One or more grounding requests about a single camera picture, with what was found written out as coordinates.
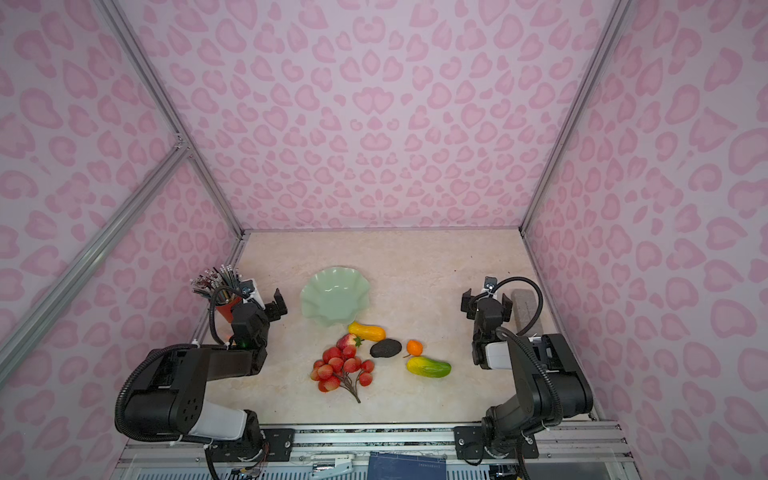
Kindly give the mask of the small orange fake tangerine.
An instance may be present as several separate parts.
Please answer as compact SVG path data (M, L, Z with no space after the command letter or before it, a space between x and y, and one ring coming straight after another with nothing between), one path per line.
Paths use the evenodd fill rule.
M409 340L406 344L407 357L419 357L423 354L423 344L417 340Z

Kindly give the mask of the red fake strawberry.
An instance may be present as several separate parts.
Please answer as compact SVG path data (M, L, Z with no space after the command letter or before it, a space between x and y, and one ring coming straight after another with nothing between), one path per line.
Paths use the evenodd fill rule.
M347 347L358 348L361 346L362 342L363 340L359 336L352 333L347 333L336 342L336 347L343 351Z

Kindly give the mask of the green yellow fake cucumber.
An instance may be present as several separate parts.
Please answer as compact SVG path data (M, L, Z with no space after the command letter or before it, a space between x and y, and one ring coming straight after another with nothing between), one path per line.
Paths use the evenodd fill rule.
M419 356L412 357L406 362L408 372L426 378L444 378L452 371L452 366L443 361Z

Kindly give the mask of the red fake cherry bunch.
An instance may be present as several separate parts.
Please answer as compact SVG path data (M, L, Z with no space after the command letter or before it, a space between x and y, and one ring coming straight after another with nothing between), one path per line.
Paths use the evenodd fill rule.
M323 352L321 359L313 363L309 378L322 393L335 390L348 392L360 404L359 389L373 382L375 364L357 356L357 348L346 346L331 347Z

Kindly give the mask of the dark fake avocado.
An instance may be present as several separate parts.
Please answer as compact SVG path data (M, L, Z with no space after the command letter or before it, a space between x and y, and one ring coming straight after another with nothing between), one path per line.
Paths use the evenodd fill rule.
M402 344L395 339L386 338L374 343L369 350L373 358L392 358L402 351Z

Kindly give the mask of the yellow orange fake mango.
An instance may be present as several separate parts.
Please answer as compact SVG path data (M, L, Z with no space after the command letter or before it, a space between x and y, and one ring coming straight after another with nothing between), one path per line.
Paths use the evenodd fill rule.
M355 335L363 341L380 342L387 338L385 329L379 326L352 322L348 325L347 330L350 334Z

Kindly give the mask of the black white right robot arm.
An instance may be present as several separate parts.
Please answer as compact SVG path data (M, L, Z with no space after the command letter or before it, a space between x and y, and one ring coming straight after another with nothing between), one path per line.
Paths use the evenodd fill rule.
M507 328L514 301L501 292L510 283L530 286L536 297L531 319L518 332ZM484 370L509 370L514 395L492 406L477 426L456 427L456 455L478 466L490 458L535 459L535 435L593 409L592 389L565 337L531 336L544 307L541 288L523 276L487 277L482 291L462 295L461 311L473 322L473 363Z

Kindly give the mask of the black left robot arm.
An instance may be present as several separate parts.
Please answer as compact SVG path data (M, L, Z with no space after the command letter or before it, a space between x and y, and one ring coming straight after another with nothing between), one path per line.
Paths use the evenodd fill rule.
M228 343L154 349L128 376L115 403L118 432L142 442L235 443L261 448L256 414L205 399L212 381L255 376L265 364L272 323L288 313L279 290L266 304L242 297Z

